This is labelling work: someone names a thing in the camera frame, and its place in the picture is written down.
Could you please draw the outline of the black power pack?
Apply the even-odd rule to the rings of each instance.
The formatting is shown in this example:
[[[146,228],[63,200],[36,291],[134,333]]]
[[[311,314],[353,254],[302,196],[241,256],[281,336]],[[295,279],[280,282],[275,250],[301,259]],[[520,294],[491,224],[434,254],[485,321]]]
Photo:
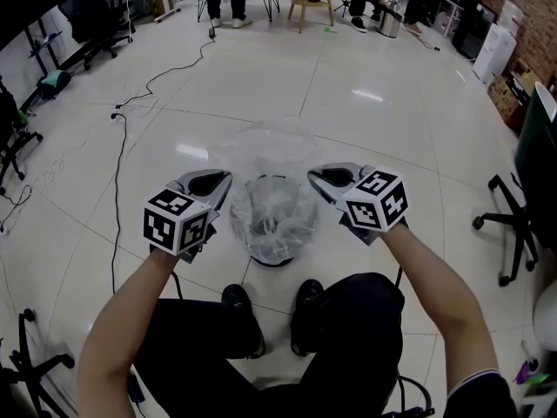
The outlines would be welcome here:
[[[134,404],[140,404],[145,401],[143,390],[140,387],[137,376],[129,373],[127,377],[127,389],[130,401]]]

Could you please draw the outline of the cardboard box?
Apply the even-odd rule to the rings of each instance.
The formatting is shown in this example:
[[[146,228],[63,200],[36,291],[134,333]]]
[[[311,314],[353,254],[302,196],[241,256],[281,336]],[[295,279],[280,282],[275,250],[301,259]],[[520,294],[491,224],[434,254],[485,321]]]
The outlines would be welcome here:
[[[504,124],[517,136],[520,135],[537,75],[522,59],[503,75],[495,77],[487,88]]]

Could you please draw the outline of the black mesh waste bin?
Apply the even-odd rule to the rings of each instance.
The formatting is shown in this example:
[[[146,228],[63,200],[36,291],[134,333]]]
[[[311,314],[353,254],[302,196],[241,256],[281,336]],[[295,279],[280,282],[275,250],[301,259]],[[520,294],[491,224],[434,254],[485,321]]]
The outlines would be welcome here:
[[[264,174],[232,195],[230,221],[253,259],[263,266],[284,266],[312,239],[318,205],[307,185],[285,175]]]

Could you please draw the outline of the white tall appliance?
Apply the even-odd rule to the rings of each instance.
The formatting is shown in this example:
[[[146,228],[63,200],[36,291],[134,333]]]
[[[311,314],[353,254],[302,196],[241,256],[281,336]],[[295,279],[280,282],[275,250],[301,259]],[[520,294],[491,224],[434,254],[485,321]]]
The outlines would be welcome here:
[[[516,46],[516,39],[505,27],[492,24],[480,53],[474,61],[473,72],[486,86],[505,70]]]

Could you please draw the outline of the black television stand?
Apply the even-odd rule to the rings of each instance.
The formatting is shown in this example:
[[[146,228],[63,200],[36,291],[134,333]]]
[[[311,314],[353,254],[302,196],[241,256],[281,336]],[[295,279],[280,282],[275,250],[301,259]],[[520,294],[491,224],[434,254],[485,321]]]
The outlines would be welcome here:
[[[29,46],[29,58],[35,59],[43,76],[57,70],[62,57],[62,34],[56,22],[47,24],[44,16],[28,25],[23,31]]]

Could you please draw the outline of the person's left leg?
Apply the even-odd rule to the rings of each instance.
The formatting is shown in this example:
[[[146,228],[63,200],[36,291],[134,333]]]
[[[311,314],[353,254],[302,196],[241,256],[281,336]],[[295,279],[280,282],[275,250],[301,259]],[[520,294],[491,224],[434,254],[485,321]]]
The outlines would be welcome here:
[[[170,418],[252,418],[262,406],[260,392],[231,362],[253,356],[261,341],[250,310],[161,299],[134,366]]]

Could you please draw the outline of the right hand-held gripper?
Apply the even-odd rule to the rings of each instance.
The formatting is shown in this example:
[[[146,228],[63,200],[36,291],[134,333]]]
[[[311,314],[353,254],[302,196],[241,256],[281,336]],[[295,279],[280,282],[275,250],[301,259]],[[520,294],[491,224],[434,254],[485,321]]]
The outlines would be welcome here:
[[[359,230],[386,233],[408,210],[402,176],[385,167],[361,177],[360,165],[331,163],[307,174],[312,188],[330,205],[347,215]]]

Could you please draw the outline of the person's left black shoe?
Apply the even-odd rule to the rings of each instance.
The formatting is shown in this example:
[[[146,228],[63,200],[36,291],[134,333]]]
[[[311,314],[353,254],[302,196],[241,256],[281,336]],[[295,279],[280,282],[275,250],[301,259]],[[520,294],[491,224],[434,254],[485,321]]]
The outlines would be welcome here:
[[[255,360],[265,354],[265,338],[252,311],[252,302],[246,290],[239,284],[227,286],[221,303],[232,316],[231,329],[235,333],[235,356],[233,359]]]

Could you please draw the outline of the person's left forearm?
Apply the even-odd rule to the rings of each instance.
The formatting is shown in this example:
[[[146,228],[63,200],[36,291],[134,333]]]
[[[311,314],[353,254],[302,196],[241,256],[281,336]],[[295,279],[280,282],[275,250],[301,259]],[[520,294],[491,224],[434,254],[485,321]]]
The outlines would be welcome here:
[[[178,261],[178,256],[155,249],[96,318],[78,363],[79,418],[136,417],[128,394],[128,375]]]

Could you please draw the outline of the clear plastic bin bag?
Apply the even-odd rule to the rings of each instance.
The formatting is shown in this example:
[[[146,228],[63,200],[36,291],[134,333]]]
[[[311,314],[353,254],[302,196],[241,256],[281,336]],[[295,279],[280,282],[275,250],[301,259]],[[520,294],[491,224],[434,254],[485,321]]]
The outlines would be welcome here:
[[[285,175],[307,185],[307,173],[318,163],[319,146],[299,118],[259,121],[236,132],[210,152],[211,161],[232,174],[232,195],[261,175]]]

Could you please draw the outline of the person's right black shoe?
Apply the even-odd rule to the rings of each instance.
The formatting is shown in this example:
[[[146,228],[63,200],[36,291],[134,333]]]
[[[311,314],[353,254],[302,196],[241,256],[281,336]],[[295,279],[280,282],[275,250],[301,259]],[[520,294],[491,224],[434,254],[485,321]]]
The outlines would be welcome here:
[[[317,351],[322,337],[319,296],[324,291],[321,283],[314,279],[305,280],[298,290],[290,331],[291,350],[299,357]]]

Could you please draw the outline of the person's right forearm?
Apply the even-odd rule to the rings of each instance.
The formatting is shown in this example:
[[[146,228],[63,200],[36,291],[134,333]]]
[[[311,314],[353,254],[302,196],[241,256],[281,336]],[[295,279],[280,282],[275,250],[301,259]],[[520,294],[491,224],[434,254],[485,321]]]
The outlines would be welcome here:
[[[397,224],[380,237],[443,338],[447,391],[475,374],[498,371],[480,304],[465,281],[406,226]]]

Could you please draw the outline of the black tall office chair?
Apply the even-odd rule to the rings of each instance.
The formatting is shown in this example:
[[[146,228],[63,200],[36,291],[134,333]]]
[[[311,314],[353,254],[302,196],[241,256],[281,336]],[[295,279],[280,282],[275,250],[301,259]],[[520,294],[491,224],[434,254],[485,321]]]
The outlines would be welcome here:
[[[557,255],[557,101],[540,82],[534,85],[519,137],[514,165],[518,173],[513,182],[522,190],[525,205],[520,206],[499,175],[488,182],[490,191],[499,188],[511,212],[486,212],[472,226],[480,230],[491,221],[510,226],[515,232],[513,266],[509,275],[499,275],[499,286],[515,281],[522,254],[530,250],[526,262],[529,272],[539,261],[535,241]]]

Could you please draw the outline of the black cabinet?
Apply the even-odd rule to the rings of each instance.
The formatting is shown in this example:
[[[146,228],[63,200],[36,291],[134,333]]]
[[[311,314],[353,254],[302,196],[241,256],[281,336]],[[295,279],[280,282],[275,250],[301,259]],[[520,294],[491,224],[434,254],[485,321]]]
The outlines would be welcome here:
[[[458,5],[462,11],[452,45],[460,55],[475,60],[497,15],[481,0],[459,0]]]

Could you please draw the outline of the white low shelf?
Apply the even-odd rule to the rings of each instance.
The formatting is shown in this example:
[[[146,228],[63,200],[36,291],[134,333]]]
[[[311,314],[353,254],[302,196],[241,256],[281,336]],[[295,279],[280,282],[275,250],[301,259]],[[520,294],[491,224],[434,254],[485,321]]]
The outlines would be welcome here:
[[[524,396],[519,418],[557,418],[557,381],[540,384]]]

